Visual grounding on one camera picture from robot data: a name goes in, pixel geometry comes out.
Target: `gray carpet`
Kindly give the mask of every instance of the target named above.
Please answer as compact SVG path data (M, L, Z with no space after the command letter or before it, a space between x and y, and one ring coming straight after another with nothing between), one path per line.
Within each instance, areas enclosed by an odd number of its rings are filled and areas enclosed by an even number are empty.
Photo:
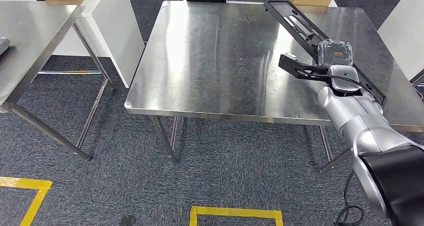
M131 0L145 40L162 1ZM101 61L117 87L106 90L83 146L92 161L80 160L15 115L0 115L0 176L53 181L32 225L118 225L123 214L134 215L137 225L188 225L193 205L281 210L288 226L333 224L344 206L350 163L318 173L326 157L317 127L182 119L179 161L172 165L149 119L126 113L128 90L110 59ZM45 66L92 67L90 58L81 57L52 57ZM101 82L100 76L40 75L20 104L76 143ZM162 122L170 131L172 119ZM340 153L345 143L333 129L328 133ZM408 135L424 142L421 134ZM0 190L0 224L17 225L35 192ZM370 212L356 182L348 195L365 208L363 225L390 225ZM198 225L273 224L201 215Z

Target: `stainless steel table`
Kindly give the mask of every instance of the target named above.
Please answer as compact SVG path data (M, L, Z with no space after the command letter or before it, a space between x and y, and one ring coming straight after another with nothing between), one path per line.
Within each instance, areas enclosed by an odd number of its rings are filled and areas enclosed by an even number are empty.
M46 2L0 2L0 35L10 39L10 48L0 56L0 112L12 111L52 137L81 158L89 156L81 151L93 116L103 91L110 83L109 76L82 33L77 16L82 9L78 5ZM73 27L82 43L104 76L100 91L90 111L78 144L74 146L65 137L18 104L33 79L52 55L56 46ZM50 74L93 74L97 71L44 72Z
M424 104L362 9L301 10L330 38L352 44L356 65L386 94L384 114L397 130L424 131ZM312 58L262 5L164 2L129 90L129 113L151 115L172 161L158 116L218 118L320 126L322 82L299 80L278 67L280 54Z

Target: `white panel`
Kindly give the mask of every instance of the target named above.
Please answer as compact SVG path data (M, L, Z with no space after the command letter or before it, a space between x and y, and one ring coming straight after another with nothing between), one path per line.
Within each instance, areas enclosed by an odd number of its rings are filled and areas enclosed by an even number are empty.
M424 0L401 0L378 33L408 80L424 69Z
M143 39L130 0L101 0L91 14L128 88L142 56Z

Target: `yellow tape square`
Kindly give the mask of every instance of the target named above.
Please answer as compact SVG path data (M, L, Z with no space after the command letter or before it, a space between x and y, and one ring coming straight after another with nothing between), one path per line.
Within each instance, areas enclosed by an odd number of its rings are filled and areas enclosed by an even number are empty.
M263 217L275 219L275 226L283 226L283 216L280 210L259 210L229 207L192 206L189 226L197 226L198 214L238 217Z
M15 187L36 189L37 194L32 200L31 205L25 213L25 216L20 223L20 226L30 226L33 221L41 202L44 199L47 191L50 189L53 182L47 180L30 179L30 178L16 178L16 177L0 177L1 187Z

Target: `white table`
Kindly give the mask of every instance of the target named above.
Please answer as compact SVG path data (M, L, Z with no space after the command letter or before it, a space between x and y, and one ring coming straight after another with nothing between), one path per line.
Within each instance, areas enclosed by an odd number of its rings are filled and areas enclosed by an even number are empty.
M84 0L81 6L83 12L77 22L82 31L97 56L111 58L128 88L144 49L130 0ZM69 30L53 55L89 56L74 30Z

